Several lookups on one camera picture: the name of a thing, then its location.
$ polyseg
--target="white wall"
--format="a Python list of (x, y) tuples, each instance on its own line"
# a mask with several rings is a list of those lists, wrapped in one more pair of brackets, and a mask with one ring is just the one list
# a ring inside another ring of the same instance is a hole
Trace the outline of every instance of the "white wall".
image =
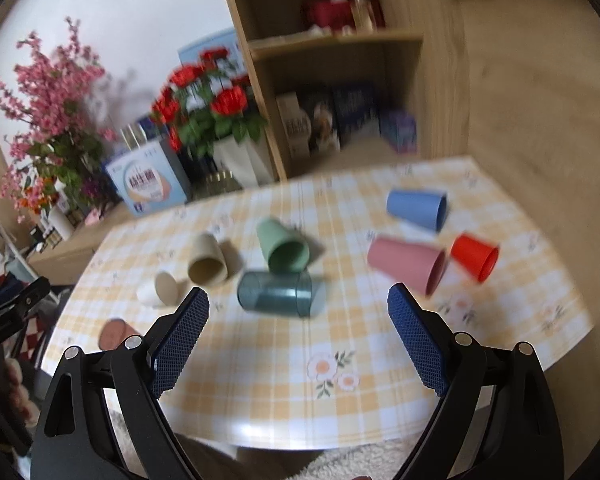
[[(65, 16), (82, 21), (80, 39), (100, 54), (112, 76), (97, 97), (106, 104), (98, 115), (119, 128), (150, 111), (151, 102), (180, 61), (178, 49), (232, 26), (226, 0), (18, 0), (0, 29), (0, 73), (15, 88), (13, 67), (28, 64), (16, 41), (36, 30), (43, 51), (68, 41)], [(8, 121), (0, 111), (0, 143), (25, 124)]]

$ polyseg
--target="red cup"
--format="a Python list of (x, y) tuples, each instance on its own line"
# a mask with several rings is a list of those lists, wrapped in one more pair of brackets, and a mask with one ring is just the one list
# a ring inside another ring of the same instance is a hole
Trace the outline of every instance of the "red cup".
[(373, 241), (366, 261), (424, 296), (433, 294), (445, 271), (445, 251), (385, 236)]
[(483, 283), (496, 266), (500, 249), (468, 233), (462, 233), (451, 247), (451, 257), (471, 274), (478, 283)]

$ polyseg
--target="yellow plaid tablecloth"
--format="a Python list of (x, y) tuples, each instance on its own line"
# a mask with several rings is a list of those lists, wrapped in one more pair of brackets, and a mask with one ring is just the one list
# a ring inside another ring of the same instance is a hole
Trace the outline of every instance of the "yellow plaid tablecloth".
[[(386, 213), (394, 187), (448, 193), (439, 235)], [(75, 287), (46, 352), (53, 373), (65, 348), (98, 350), (104, 323), (121, 317), (144, 333), (173, 309), (142, 306), (136, 288), (159, 269), (186, 280), (196, 233), (230, 240), (246, 269), (265, 267), (256, 225), (275, 216), (319, 242), (309, 270), (324, 279), (311, 319), (267, 317), (238, 306), (239, 273), (208, 290), (210, 319), (176, 387), (160, 399), (174, 431), (238, 446), (327, 449), (421, 431), (437, 399), (425, 389), (387, 315), (394, 282), (366, 264), (376, 234), (447, 249), (467, 230), (500, 244), (490, 278), (477, 285), (451, 263), (421, 305), (480, 343), (531, 342), (543, 368), (591, 329), (567, 271), (542, 233), (470, 158), (332, 175), (193, 203), (113, 229)]]

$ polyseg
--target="blue textured gripper pad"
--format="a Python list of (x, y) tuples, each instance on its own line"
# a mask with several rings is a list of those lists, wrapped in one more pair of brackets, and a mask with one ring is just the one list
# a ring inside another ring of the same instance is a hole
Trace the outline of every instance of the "blue textured gripper pad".
[(404, 296), (398, 285), (392, 286), (386, 299), (389, 317), (394, 322), (395, 329), (413, 361), (422, 384), (432, 388), (439, 397), (442, 397), (449, 388), (444, 358), (438, 345), (414, 311), (412, 301), (411, 298)]
[(208, 296), (201, 290), (172, 327), (166, 341), (154, 354), (154, 380), (151, 391), (156, 399), (175, 385), (189, 354), (209, 319)]

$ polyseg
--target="pink cup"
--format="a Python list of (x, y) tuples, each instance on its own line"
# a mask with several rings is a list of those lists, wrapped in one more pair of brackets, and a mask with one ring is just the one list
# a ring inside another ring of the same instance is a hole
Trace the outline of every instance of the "pink cup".
[(374, 240), (366, 261), (424, 296), (433, 294), (445, 271), (444, 250), (385, 236)]

